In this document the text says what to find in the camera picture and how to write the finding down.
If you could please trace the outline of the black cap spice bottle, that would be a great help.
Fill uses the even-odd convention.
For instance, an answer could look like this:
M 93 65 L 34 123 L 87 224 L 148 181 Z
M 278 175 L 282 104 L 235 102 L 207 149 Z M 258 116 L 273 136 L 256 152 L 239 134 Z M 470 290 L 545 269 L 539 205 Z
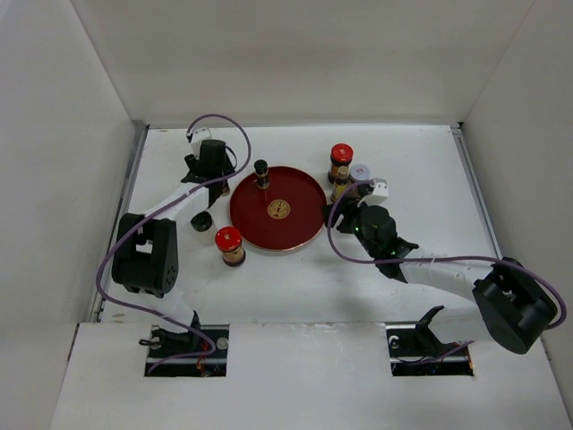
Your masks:
M 258 159 L 254 162 L 254 173 L 256 176 L 256 185 L 261 190 L 269 188 L 269 165 L 266 160 Z

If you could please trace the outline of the white lid sauce jar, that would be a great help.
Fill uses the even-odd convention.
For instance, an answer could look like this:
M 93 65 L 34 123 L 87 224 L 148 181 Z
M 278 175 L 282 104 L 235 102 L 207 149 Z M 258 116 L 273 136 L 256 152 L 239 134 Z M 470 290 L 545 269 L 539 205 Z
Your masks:
M 364 164 L 353 164 L 349 170 L 349 181 L 354 184 L 357 182 L 369 181 L 371 170 Z

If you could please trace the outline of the yellow label brown bottle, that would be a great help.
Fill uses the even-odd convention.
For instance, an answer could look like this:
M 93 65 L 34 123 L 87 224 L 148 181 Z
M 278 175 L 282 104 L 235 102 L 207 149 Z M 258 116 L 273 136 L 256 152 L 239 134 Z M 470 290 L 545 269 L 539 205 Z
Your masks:
M 348 174 L 348 167 L 342 166 L 338 169 L 338 175 L 334 180 L 333 189 L 330 195 L 330 200 L 332 202 L 335 202 L 346 190 L 348 184 Z

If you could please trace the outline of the white shaker black cap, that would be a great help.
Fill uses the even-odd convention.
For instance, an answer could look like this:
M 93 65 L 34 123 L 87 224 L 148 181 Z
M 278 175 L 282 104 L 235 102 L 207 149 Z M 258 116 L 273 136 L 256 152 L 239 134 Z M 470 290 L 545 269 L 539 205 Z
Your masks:
M 212 216 L 207 211 L 196 214 L 190 221 L 196 240 L 205 246 L 215 244 L 216 229 Z

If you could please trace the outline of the red lid jar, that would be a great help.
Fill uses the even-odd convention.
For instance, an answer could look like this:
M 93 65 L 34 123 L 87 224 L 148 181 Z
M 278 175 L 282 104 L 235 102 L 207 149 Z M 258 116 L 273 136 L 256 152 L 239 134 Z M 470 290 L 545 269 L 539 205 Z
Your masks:
M 215 235 L 215 244 L 227 266 L 237 267 L 244 263 L 246 253 L 241 233 L 237 228 L 232 226 L 221 228 Z
M 341 167 L 348 167 L 353 160 L 354 150 L 346 143 L 337 143 L 330 150 L 328 180 L 333 184 Z

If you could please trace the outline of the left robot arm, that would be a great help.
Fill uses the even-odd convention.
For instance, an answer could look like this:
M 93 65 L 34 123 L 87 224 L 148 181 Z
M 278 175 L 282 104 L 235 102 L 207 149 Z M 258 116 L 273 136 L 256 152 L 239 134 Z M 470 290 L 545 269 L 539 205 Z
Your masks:
M 171 195 L 143 213 L 127 212 L 120 219 L 119 238 L 146 216 L 153 216 L 138 226 L 113 257 L 112 279 L 129 293 L 164 298 L 173 290 L 179 272 L 178 235 L 194 232 L 214 237 L 214 222 L 205 217 L 216 200 L 228 194 L 228 182 L 202 184 L 233 174 L 235 162 L 229 158 L 233 152 L 221 140 L 205 139 L 197 146 L 198 155 L 184 158 L 188 173 Z

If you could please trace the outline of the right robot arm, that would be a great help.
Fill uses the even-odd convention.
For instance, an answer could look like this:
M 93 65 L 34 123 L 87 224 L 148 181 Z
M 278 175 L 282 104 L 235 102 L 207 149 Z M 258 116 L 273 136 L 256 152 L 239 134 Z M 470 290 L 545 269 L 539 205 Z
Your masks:
M 418 322 L 415 344 L 425 354 L 451 349 L 458 340 L 493 340 L 524 355 L 567 314 L 554 288 L 515 259 L 431 254 L 400 237 L 396 221 L 379 205 L 343 201 L 322 212 L 327 230 L 354 236 L 368 254 L 363 264 L 376 267 L 384 277 L 471 303 L 471 310 L 457 317 L 436 305 Z

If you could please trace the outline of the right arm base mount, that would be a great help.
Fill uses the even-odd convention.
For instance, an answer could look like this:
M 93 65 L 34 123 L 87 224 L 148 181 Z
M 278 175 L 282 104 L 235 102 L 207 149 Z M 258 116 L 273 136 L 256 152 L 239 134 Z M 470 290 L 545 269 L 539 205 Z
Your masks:
M 431 308 L 417 321 L 385 326 L 389 366 L 395 377 L 473 376 L 470 342 L 442 343 L 430 324 L 444 306 Z

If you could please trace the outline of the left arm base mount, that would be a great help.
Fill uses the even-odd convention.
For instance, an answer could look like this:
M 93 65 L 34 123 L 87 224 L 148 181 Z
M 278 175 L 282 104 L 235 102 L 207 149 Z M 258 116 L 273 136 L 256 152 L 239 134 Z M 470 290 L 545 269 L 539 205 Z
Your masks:
M 147 349 L 144 375 L 147 377 L 210 378 L 227 375 L 230 327 L 205 325 L 199 330 L 215 344 L 190 332 L 172 332 L 153 326 L 139 345 Z

